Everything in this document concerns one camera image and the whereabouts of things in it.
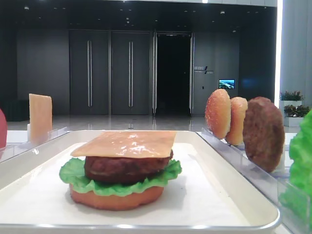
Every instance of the clear acrylic stand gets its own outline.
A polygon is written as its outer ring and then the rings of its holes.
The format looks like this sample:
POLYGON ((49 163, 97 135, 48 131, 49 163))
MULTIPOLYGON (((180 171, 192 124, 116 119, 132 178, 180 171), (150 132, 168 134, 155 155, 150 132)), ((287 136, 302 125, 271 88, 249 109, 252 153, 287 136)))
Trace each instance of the clear acrylic stand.
POLYGON ((0 163, 9 160, 15 156, 18 156, 28 150, 32 150, 36 148, 37 146, 44 144, 48 141, 51 141, 57 137, 60 137, 64 134, 68 133, 68 127, 64 127, 62 129, 55 129, 50 132, 48 132, 47 136, 43 139, 38 139, 35 142, 40 143, 34 143, 34 142, 25 142, 18 145, 9 145, 3 149, 0 149, 0 163))
POLYGON ((253 184, 282 213, 283 225, 294 234, 310 233, 310 197, 288 181, 289 172, 267 173, 244 156, 243 146, 230 146, 203 128, 201 137, 253 184))

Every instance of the television screen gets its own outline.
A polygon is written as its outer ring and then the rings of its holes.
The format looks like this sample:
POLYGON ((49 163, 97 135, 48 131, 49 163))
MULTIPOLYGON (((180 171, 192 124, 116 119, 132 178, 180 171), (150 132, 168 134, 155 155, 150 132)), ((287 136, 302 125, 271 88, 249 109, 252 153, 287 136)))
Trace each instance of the television screen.
POLYGON ((235 80, 234 79, 220 79, 219 89, 234 89, 235 80))

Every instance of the reflective floor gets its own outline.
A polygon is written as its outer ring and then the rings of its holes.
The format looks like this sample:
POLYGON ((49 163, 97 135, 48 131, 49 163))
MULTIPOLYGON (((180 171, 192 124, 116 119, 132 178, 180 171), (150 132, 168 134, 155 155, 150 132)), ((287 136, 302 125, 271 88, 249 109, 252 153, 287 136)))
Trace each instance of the reflective floor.
MULTIPOLYGON (((28 121, 9 122, 9 130, 27 130, 28 121)), ((189 130, 206 127, 204 117, 152 116, 54 116, 53 128, 69 130, 189 130)), ((285 127, 286 133, 297 133, 299 128, 285 127)))

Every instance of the lettuce leaf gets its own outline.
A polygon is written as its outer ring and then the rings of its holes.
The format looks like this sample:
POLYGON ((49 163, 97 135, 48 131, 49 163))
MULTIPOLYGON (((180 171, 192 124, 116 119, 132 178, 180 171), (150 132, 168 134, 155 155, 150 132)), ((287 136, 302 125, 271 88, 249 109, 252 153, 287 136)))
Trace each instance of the lettuce leaf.
POLYGON ((300 132, 291 140, 289 156, 293 159, 290 183, 302 193, 294 188, 287 188, 281 194, 280 202, 303 222, 307 222, 307 213, 310 213, 309 222, 312 227, 312 212, 307 211, 307 199, 304 195, 312 197, 312 111, 304 117, 300 124, 300 132))
POLYGON ((78 193, 85 194, 93 191, 99 196, 127 196, 132 193, 142 193, 153 186, 165 187, 168 180, 176 179, 181 172, 180 162, 170 160, 162 173, 151 179, 146 178, 143 182, 133 185, 105 184, 88 179, 84 174, 84 160, 72 158, 61 167, 59 177, 64 183, 72 184, 73 189, 78 193))

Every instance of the orange cheese slice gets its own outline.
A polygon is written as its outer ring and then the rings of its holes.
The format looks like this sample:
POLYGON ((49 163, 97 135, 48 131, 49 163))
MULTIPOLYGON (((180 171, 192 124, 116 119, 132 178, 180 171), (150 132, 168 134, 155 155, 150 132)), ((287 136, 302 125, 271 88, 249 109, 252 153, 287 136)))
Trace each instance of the orange cheese slice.
POLYGON ((175 141, 175 131, 104 132, 74 150, 71 155, 126 158, 166 158, 175 141))
POLYGON ((52 131, 52 99, 29 94, 30 141, 43 143, 52 131))

